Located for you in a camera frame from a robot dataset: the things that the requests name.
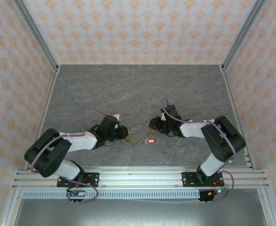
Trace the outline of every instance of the wall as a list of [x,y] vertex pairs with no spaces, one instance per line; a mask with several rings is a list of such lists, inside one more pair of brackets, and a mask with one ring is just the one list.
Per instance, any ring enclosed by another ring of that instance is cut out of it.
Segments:
[[25,0],[58,64],[221,64],[256,0]]
[[0,220],[35,137],[52,73],[12,1],[0,0]]
[[268,169],[276,194],[276,0],[266,3],[227,76],[256,166]]

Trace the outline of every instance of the aluminum frame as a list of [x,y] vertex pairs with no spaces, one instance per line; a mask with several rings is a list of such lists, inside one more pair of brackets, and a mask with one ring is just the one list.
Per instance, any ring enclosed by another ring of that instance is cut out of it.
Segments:
[[231,47],[225,62],[223,64],[223,70],[226,71],[227,68],[230,66],[232,60],[238,53],[239,48],[241,47],[242,43],[244,42],[245,38],[249,34],[249,30],[252,28],[254,22],[258,18],[259,14],[261,13],[262,8],[264,7],[267,0],[257,0],[255,3],[250,15],[248,16],[246,22],[244,23],[240,33],[238,34],[233,46]]
[[[38,130],[36,132],[34,141],[36,141],[41,136],[41,132],[43,130],[43,125],[44,125],[44,121],[45,121],[46,114],[47,114],[47,110],[48,110],[48,107],[49,107],[49,104],[50,104],[51,96],[52,96],[52,93],[53,93],[55,83],[57,81],[57,76],[58,76],[60,68],[61,68],[61,65],[59,65],[57,67],[57,69],[55,69],[53,71],[52,81],[51,81],[51,84],[50,84],[49,89],[48,89],[48,94],[47,94],[47,97],[46,97],[46,100],[45,100],[43,113],[42,113],[40,121],[39,121],[40,123],[39,123]],[[25,166],[24,166],[24,170],[28,170],[29,166],[30,166],[30,164],[28,162],[26,162]]]
[[[86,172],[99,172],[98,189],[187,189],[182,185],[182,172],[194,172],[197,167],[86,167]],[[225,167],[233,174],[235,189],[269,187],[264,170],[250,167]],[[18,171],[12,189],[60,189],[57,188],[58,176],[43,178],[30,171]],[[223,174],[225,183],[231,184],[228,174]]]
[[36,26],[35,22],[33,21],[26,5],[24,4],[23,0],[12,0],[20,12],[22,18],[25,20],[29,30],[31,31],[33,37],[37,41],[40,49],[42,50],[44,56],[46,57],[49,65],[52,67],[53,70],[57,69],[57,63],[52,56],[45,40],[43,39],[38,27]]
[[[223,70],[222,65],[220,65],[219,68],[220,68],[221,73],[223,75],[223,79],[224,79],[224,82],[225,82],[225,85],[226,85],[226,89],[227,89],[229,100],[230,100],[230,103],[231,103],[231,106],[232,106],[235,121],[236,121],[237,126],[238,126],[238,131],[245,138],[244,130],[243,130],[241,121],[240,121],[239,116],[238,116],[238,111],[237,111],[237,108],[236,108],[236,105],[235,105],[235,102],[234,102],[233,95],[231,93],[231,89],[230,89],[230,85],[229,85],[229,82],[228,82],[227,74]],[[244,148],[244,153],[245,153],[245,159],[246,159],[246,162],[247,162],[247,166],[252,167],[252,169],[255,169],[256,168],[255,161],[254,161],[254,158],[252,157],[252,155],[250,154],[248,144],[246,144],[246,147]]]

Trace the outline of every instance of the robotic arm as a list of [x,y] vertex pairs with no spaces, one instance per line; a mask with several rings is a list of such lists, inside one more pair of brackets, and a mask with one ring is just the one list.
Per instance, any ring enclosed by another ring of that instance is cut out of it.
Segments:
[[67,179],[81,182],[85,171],[75,162],[64,160],[69,152],[82,149],[96,149],[104,146],[106,141],[124,139],[128,135],[128,129],[120,125],[119,115],[107,115],[100,125],[93,126],[82,134],[59,133],[55,129],[48,129],[25,153],[24,158],[30,164],[37,158],[41,150],[52,140],[58,140],[50,144],[38,157],[34,167],[43,177],[52,174]]
[[[168,105],[161,109],[161,117],[153,118],[149,123],[149,127],[167,136],[169,136],[169,133],[173,133],[173,136],[178,137],[201,137],[206,139],[211,154],[197,168],[197,173],[190,174],[188,181],[185,183],[187,186],[189,184],[196,186],[199,183],[202,186],[205,184],[211,186],[210,181],[218,174],[218,170],[246,146],[244,138],[225,116],[202,122],[183,121],[174,105]],[[216,127],[226,135],[230,145]]]
[[[149,127],[169,137],[172,133],[173,137],[201,137],[207,141],[211,154],[206,161],[196,172],[182,173],[183,186],[186,187],[216,186],[215,181],[221,181],[221,168],[246,146],[243,137],[226,117],[201,122],[184,121],[174,105],[161,109],[161,116],[153,118]],[[53,174],[60,176],[57,186],[72,187],[74,183],[68,184],[64,178],[76,182],[86,178],[97,181],[99,174],[86,173],[75,162],[64,160],[68,152],[96,149],[104,146],[106,141],[113,142],[127,136],[128,129],[120,124],[119,115],[107,115],[100,125],[95,125],[82,134],[59,133],[55,129],[48,129],[27,150],[24,158],[43,177]]]

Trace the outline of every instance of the cable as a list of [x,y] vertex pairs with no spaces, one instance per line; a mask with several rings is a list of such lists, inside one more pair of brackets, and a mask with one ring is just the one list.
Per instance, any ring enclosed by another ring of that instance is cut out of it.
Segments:
[[224,181],[222,181],[222,180],[215,180],[215,181],[214,181],[214,183],[215,183],[214,192],[215,192],[215,190],[216,190],[216,188],[217,188],[217,182],[223,183],[223,184],[225,184],[225,185],[228,186],[228,184],[226,184],[226,183],[225,183]]
[[111,145],[104,145],[104,146],[105,147],[111,147],[114,143],[115,143],[115,141],[113,140],[113,143]]
[[[64,179],[64,180],[67,180],[67,181],[69,181],[69,182],[71,182],[71,183],[74,183],[75,185],[83,185],[83,186],[86,186],[86,187],[93,188],[93,189],[96,191],[96,194],[95,194],[95,196],[94,196],[93,198],[87,199],[87,200],[83,200],[83,201],[81,201],[81,202],[79,202],[79,203],[91,202],[91,201],[95,200],[95,199],[98,197],[99,192],[98,192],[98,190],[97,190],[94,186],[88,185],[88,184],[85,184],[85,183],[82,183],[82,182],[77,182],[77,181],[74,181],[74,180],[70,180],[70,179],[65,178],[65,177],[61,177],[61,178]],[[74,194],[75,191],[76,191],[76,189],[75,189],[72,193],[69,193],[69,194],[68,194],[68,201],[69,201],[70,203],[72,203],[72,200],[70,199],[70,196],[71,196],[72,194]]]
[[170,135],[167,135],[167,134],[165,134],[166,136],[168,136],[168,137],[176,137],[175,135],[174,136],[170,136]]
[[104,116],[107,116],[106,113],[102,112],[101,110],[99,110],[99,109],[97,109],[97,108],[95,108],[95,107],[93,107],[93,106],[86,106],[86,107],[78,108],[78,109],[75,111],[75,113],[74,113],[74,121],[75,121],[75,123],[76,123],[83,131],[86,131],[86,129],[80,124],[80,122],[79,122],[79,121],[77,120],[77,118],[76,118],[76,114],[77,114],[80,110],[82,110],[82,109],[93,109],[94,111],[96,111],[96,112],[98,112],[98,113],[101,113],[101,114],[103,114]]
[[222,198],[217,199],[217,200],[212,200],[211,202],[217,202],[217,201],[220,201],[220,200],[226,198],[228,195],[230,195],[230,193],[232,192],[232,190],[233,190],[233,188],[234,188],[234,178],[233,178],[232,174],[231,174],[230,172],[226,171],[226,170],[222,170],[222,172],[225,172],[225,173],[227,173],[227,174],[230,175],[231,180],[232,180],[231,189],[230,189],[230,191],[229,191],[225,196],[223,196]]
[[[166,97],[163,97],[161,100],[160,100],[160,104],[162,105],[162,109],[164,111],[164,113],[166,113],[169,117],[171,117],[172,119],[176,120],[176,121],[179,121],[179,122],[182,122],[182,123],[196,123],[196,122],[205,122],[205,123],[208,123],[208,124],[211,124],[212,126],[214,126],[214,128],[222,135],[222,137],[225,139],[225,141],[227,142],[227,144],[229,145],[230,149],[232,150],[232,153],[233,153],[233,158],[236,157],[236,151],[234,149],[234,147],[232,146],[231,142],[229,141],[229,139],[227,138],[226,134],[215,124],[213,123],[212,121],[184,121],[184,120],[181,120],[181,119],[177,119],[176,117],[172,116],[171,114],[169,114],[167,112],[167,110],[165,109],[164,105],[162,104],[162,101],[163,100],[166,100],[166,103],[168,105],[169,101]],[[224,168],[226,165],[227,165],[227,161],[219,168],[218,171],[221,171],[222,168]]]
[[69,134],[63,134],[60,135],[56,138],[53,138],[52,140],[50,140],[41,150],[40,152],[36,155],[36,157],[34,158],[34,160],[31,163],[31,167],[30,167],[30,171],[31,173],[37,173],[37,171],[35,171],[33,168],[37,162],[37,160],[40,158],[40,156],[43,154],[43,152],[54,142],[56,142],[57,140],[59,140],[62,137],[82,137],[84,136],[86,133],[69,133]]

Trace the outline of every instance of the mounting plate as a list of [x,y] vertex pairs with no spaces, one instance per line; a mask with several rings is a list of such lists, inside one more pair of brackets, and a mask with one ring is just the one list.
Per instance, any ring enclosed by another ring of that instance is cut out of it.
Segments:
[[[202,184],[196,177],[196,172],[183,172],[183,187],[214,187],[215,181],[224,181],[222,173],[215,173],[210,180],[204,181]],[[217,182],[217,187],[223,187],[224,183]]]
[[[84,179],[86,179],[83,183],[92,185],[94,187],[98,187],[99,182],[99,173],[85,173]],[[57,187],[74,187],[75,184],[69,182],[61,177],[57,179]]]

